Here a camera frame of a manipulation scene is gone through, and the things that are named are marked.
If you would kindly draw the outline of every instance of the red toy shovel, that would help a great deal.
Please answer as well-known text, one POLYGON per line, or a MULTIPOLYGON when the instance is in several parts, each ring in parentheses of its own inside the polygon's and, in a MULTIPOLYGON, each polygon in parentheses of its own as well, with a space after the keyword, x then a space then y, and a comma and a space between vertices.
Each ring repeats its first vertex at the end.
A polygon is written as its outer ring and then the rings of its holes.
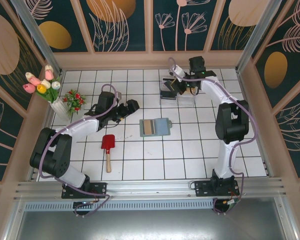
POLYGON ((102 138, 101 149, 105 149, 106 153, 106 172, 111 173, 110 149, 115 147, 115 135, 104 135, 102 138))

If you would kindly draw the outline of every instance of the purple cable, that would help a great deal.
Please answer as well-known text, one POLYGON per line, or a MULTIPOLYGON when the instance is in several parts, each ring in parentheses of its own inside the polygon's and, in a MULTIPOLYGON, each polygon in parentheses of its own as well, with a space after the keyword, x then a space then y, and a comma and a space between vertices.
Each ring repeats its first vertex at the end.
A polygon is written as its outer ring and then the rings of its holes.
MULTIPOLYGON (((258 125, 256 123, 256 120, 255 118, 251 115, 251 113, 246 109, 244 108, 240 103, 238 103, 235 99, 233 99, 233 97, 231 96, 231 94, 217 81, 214 81, 212 79, 208 79, 208 78, 198 78, 198 79, 186 79, 186 78, 183 78, 181 76, 179 76, 176 72, 175 72, 175 69, 177 67, 177 64, 176 64, 176 61, 174 60, 173 57, 169 57, 168 58, 168 62, 172 61, 173 64, 172 66, 170 65, 170 71, 173 72, 173 74, 179 78, 179 79, 182 79, 183 81, 188 81, 188 82, 197 82, 197 81, 207 81, 207 82, 210 82, 210 83, 213 83, 215 85, 218 86, 218 88, 233 102, 235 103, 239 108, 241 108, 247 115, 248 117, 251 119, 251 122, 252 122, 252 125, 254 126, 254 129, 255 129, 255 133, 254 133, 254 136, 252 139, 248 140, 248 141, 244 141, 244 142, 238 142, 237 144, 235 144, 233 146, 233 148, 231 149, 231 152, 230 152, 230 156, 229 156, 229 169, 230 171, 234 174, 234 175, 242 175, 242 181, 241 181, 241 191, 240 191, 240 195, 239 195, 239 200, 241 200, 241 197, 242 197, 242 194, 243 194, 243 189, 244 189, 244 179, 245 179, 245 174, 243 172, 235 172, 233 169, 232 169, 232 155, 234 154, 234 151, 236 149, 236 147, 240 146, 240 145, 244 145, 244 144, 249 144, 251 142, 253 142, 257 136, 258 136, 258 125)), ((216 201, 217 201, 217 198, 215 198, 213 200, 213 211, 215 213, 217 213, 219 210, 215 208, 215 204, 216 204, 216 201)))
MULTIPOLYGON (((114 91, 114 99, 113 99, 113 104, 112 104, 112 106, 109 107, 108 110, 106 110, 105 112, 103 112, 103 113, 101 113, 101 114, 99 114, 99 115, 96 115, 96 116, 90 116, 90 117, 87 117, 87 118, 84 118, 84 119, 80 119, 80 120, 78 120, 78 121, 76 121, 76 122, 73 122, 73 123, 71 123, 70 125, 64 127, 64 128, 61 129, 60 131, 58 131, 55 135, 53 135, 53 137, 52 137, 52 138, 50 139, 50 141, 47 143, 47 145, 46 145, 46 147, 45 147, 45 149, 44 149, 44 151, 43 151, 43 153, 42 153, 42 156, 41 156, 41 159, 40 159, 40 164, 39 164, 39 175, 40 175, 40 177, 43 178, 43 179, 54 178, 54 179, 56 179, 57 181, 59 181, 60 183, 65 184, 66 186, 69 186, 70 188, 74 189, 75 191, 77 191, 77 192, 79 192, 79 193, 86 194, 86 195, 91 195, 91 196, 94 196, 94 197, 107 197, 107 198, 103 201, 103 203, 101 203, 95 210, 88 212, 86 215, 83 215, 83 216, 82 216, 83 218, 84 218, 85 216, 88 217, 89 215, 95 213, 98 209, 100 209, 100 208, 101 208, 101 207, 109 200, 110 195, 109 195, 109 194, 99 194, 99 193, 92 193, 92 192, 82 191, 82 190, 76 188, 75 186, 72 186, 71 184, 68 184, 68 183, 62 181, 61 179, 59 179, 59 178, 57 178, 57 177, 54 177, 54 176, 52 176, 52 175, 50 175, 50 176, 44 176, 43 173, 42 173, 42 166, 43 166, 44 159, 45 159, 45 156, 46 156, 46 154, 47 154, 47 152, 48 152, 48 149, 49 149, 50 145, 52 144, 52 142, 56 139, 56 137, 57 137, 58 135, 60 135, 60 134, 63 133, 64 131, 66 131, 66 130, 72 128, 73 126, 75 126, 75 125, 77 125, 77 124, 79 124, 79 123, 81 123, 81 122, 84 122, 84 121, 90 120, 90 119, 96 119, 96 118, 99 118, 99 117, 102 117, 102 116, 106 115, 107 113, 109 113, 109 112, 111 111, 112 108, 114 108, 114 107, 117 105, 117 90, 116 90, 116 89, 114 88, 114 86, 112 86, 111 84, 105 84, 105 85, 102 86, 101 91, 103 91, 104 87, 106 87, 106 86, 110 86, 110 87, 113 89, 113 91, 114 91)), ((92 205, 92 204, 93 204, 93 203, 80 204, 80 205, 76 206, 76 208, 74 209, 74 213, 76 214, 76 216, 79 216, 79 215, 77 214, 77 209, 78 209, 78 208, 80 208, 80 207, 82 207, 82 206, 92 205)))

